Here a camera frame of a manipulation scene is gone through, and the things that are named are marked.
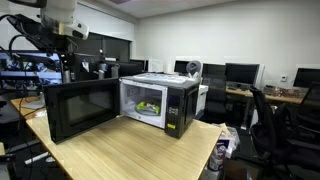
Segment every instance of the microwave window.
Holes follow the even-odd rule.
[[[103,87],[65,94],[69,127],[113,112],[113,90]]]

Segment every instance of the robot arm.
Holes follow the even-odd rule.
[[[41,24],[57,35],[87,39],[89,28],[73,17],[77,0],[9,0],[30,7],[41,8]]]

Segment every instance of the ceiling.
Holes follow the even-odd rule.
[[[194,9],[234,0],[94,0],[135,18]]]

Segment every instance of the table leg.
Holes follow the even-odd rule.
[[[248,120],[248,113],[249,113],[250,103],[251,103],[251,98],[248,98],[247,103],[246,103],[246,110],[244,111],[243,122],[241,124],[241,129],[242,130],[247,130],[247,124],[248,124],[247,120]]]

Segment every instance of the cardboard box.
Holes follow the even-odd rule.
[[[224,180],[257,180],[259,170],[245,163],[226,160],[224,163]]]

